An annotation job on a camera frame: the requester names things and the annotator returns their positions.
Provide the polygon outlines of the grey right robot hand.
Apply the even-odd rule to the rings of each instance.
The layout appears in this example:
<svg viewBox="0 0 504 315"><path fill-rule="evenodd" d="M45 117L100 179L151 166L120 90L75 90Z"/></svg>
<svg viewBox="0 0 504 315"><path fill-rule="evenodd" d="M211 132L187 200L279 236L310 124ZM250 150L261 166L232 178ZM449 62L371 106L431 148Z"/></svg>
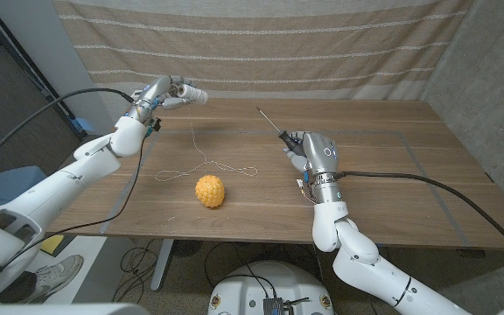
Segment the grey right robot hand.
<svg viewBox="0 0 504 315"><path fill-rule="evenodd" d="M312 175L318 175L337 171L339 153L332 139L310 131L294 131L290 138L300 144L304 151L304 155L298 155L293 150L285 150L291 164L299 172L309 171Z"/></svg>

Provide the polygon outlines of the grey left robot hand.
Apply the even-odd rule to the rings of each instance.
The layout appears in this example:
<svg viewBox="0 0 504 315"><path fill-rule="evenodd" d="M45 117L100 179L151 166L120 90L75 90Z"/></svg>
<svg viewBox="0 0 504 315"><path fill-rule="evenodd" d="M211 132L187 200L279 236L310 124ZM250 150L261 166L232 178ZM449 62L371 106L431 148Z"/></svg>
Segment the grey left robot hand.
<svg viewBox="0 0 504 315"><path fill-rule="evenodd" d="M154 101L159 96L169 92L174 86L191 83L182 76L160 75L140 92L125 115L144 123L151 117L155 108Z"/></svg>

